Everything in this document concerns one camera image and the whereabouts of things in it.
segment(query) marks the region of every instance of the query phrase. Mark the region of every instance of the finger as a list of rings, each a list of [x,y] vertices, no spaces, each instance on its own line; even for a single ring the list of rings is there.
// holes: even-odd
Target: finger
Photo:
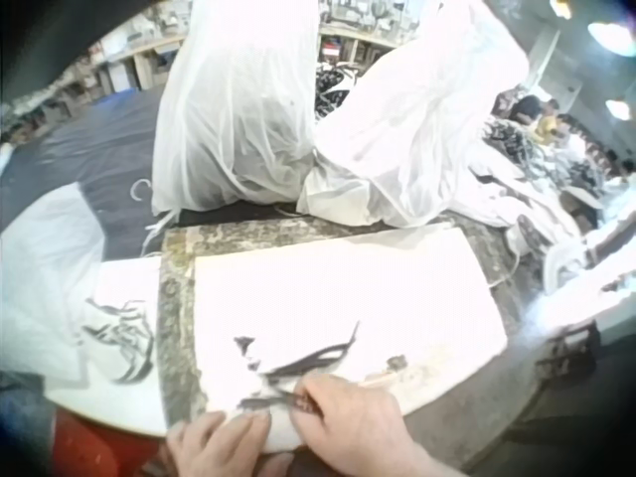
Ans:
[[[285,477],[293,460],[294,454],[274,455],[263,464],[257,477]]]
[[[339,395],[349,382],[332,375],[307,375],[296,385],[295,393],[312,398],[321,410],[329,410],[339,400]]]
[[[226,419],[224,412],[208,412],[200,415],[188,426],[183,437],[183,449],[189,453],[201,452],[210,436]]]
[[[173,455],[181,450],[186,427],[188,427],[188,424],[185,421],[180,420],[170,428],[166,435],[166,443]]]
[[[166,473],[168,477],[179,477],[179,473],[177,472],[177,466],[175,465],[175,461],[170,454],[170,450],[166,445],[162,445],[159,447],[159,460],[166,468]]]
[[[270,428],[269,411],[259,411],[254,414],[249,431],[238,443],[233,459],[237,462],[245,462],[245,468],[250,471],[249,475],[251,475],[251,471],[256,465],[256,459],[265,445]]]
[[[251,413],[241,414],[232,419],[212,435],[206,445],[206,452],[214,455],[218,462],[228,462],[251,428],[252,421]]]

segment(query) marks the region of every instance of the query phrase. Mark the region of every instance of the person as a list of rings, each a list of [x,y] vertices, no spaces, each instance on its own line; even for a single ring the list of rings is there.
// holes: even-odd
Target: person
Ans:
[[[543,116],[537,124],[535,129],[535,135],[538,137],[538,142],[545,146],[548,146],[555,142],[557,139],[562,138],[559,129],[559,120],[557,119],[557,113],[560,109],[560,105],[556,99],[551,99],[543,105]]]
[[[541,100],[535,95],[529,94],[513,106],[508,118],[511,121],[530,126],[539,118],[543,110],[544,105]]]
[[[389,393],[363,389],[331,375],[310,375],[296,392],[318,404],[322,416],[291,411],[307,446],[341,474],[353,477],[461,477],[435,461],[411,439]],[[179,477],[248,477],[267,439],[268,412],[242,414],[222,426],[222,412],[191,424],[178,423],[167,436],[164,460]],[[286,474],[292,454],[265,461],[258,477]]]

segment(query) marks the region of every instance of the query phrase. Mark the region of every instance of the white cloth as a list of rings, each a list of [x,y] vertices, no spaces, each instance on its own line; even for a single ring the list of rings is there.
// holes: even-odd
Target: white cloth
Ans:
[[[79,185],[41,197],[0,240],[0,369],[78,380],[77,331],[104,244]]]
[[[316,127],[318,164],[298,210],[350,226],[420,226],[446,209],[467,150],[528,60],[477,0],[446,2],[382,57]]]
[[[313,165],[318,4],[197,0],[157,118],[155,213],[295,201]]]

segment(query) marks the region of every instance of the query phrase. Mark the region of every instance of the black fabric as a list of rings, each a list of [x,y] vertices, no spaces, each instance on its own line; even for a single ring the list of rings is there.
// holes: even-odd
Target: black fabric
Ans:
[[[535,121],[541,115],[542,110],[543,108],[542,108],[541,100],[538,97],[531,94],[530,96],[524,97],[521,101],[519,101],[517,104],[513,106],[513,108],[510,111],[509,118],[513,121],[523,123],[523,121],[519,119],[518,115],[524,114],[527,117],[529,117],[532,121]]]
[[[152,216],[152,152],[162,88],[117,94],[72,122],[18,147],[0,179],[0,231],[48,192],[79,182],[106,235],[104,259],[138,257]],[[161,246],[158,238],[147,251]]]
[[[2,0],[2,102],[48,86],[79,55],[156,0]]]

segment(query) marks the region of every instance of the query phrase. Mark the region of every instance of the clutter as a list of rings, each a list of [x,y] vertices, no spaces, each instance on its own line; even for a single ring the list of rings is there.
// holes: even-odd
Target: clutter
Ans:
[[[159,108],[155,213],[298,198],[314,161],[317,35],[315,1],[195,2]]]
[[[521,82],[528,62],[481,2],[445,3],[429,25],[318,123],[299,212],[416,227],[448,208],[497,93]]]
[[[316,69],[316,120],[342,106],[349,92],[358,82],[359,71],[342,63],[335,67],[320,64]]]

